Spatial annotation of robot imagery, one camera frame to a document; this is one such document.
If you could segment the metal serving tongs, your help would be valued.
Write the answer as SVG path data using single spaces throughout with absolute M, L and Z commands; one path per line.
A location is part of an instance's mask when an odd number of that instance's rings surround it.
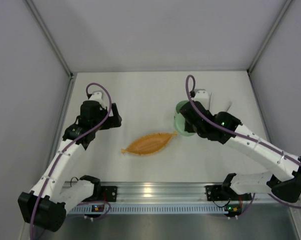
M 228 112 L 232 106 L 230 97 L 218 92 L 210 93 L 209 110 L 213 114 Z

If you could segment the green lid with wooden handle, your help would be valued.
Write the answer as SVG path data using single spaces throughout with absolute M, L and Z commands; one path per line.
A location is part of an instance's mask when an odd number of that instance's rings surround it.
M 191 136 L 195 135 L 194 132 L 187 132 L 185 130 L 185 123 L 186 123 L 186 120 L 183 117 L 183 115 L 181 113 L 175 113 L 174 122 L 173 122 L 175 131 L 179 135 L 184 136 L 184 137 L 191 137 Z

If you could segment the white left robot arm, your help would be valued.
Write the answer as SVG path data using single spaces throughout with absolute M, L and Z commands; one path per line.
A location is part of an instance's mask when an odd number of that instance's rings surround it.
M 84 175 L 69 189 L 63 190 L 68 174 L 90 143 L 96 132 L 119 128 L 122 118 L 117 105 L 103 107 L 98 100 L 86 100 L 75 122 L 66 128 L 59 149 L 44 175 L 30 192 L 22 192 L 18 205 L 26 223 L 56 232 L 66 215 L 82 202 L 103 201 L 105 194 L 97 177 Z

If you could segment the green cylindrical lunch container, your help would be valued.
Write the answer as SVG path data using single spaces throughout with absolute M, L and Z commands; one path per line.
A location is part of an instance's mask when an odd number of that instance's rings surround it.
M 180 101 L 176 107 L 175 107 L 175 114 L 174 114 L 174 118 L 176 118 L 177 116 L 181 116 L 183 117 L 183 115 L 180 113 L 181 108 L 187 104 L 189 101 L 188 100 L 182 100 Z

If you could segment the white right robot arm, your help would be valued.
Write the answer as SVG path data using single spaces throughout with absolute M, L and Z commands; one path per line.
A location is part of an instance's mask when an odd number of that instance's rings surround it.
M 224 192 L 272 194 L 281 201 L 297 202 L 301 195 L 301 156 L 285 153 L 260 138 L 228 112 L 211 114 L 198 101 L 178 103 L 176 117 L 183 120 L 182 134 L 197 134 L 233 148 L 266 169 L 262 173 L 229 173 L 221 185 Z

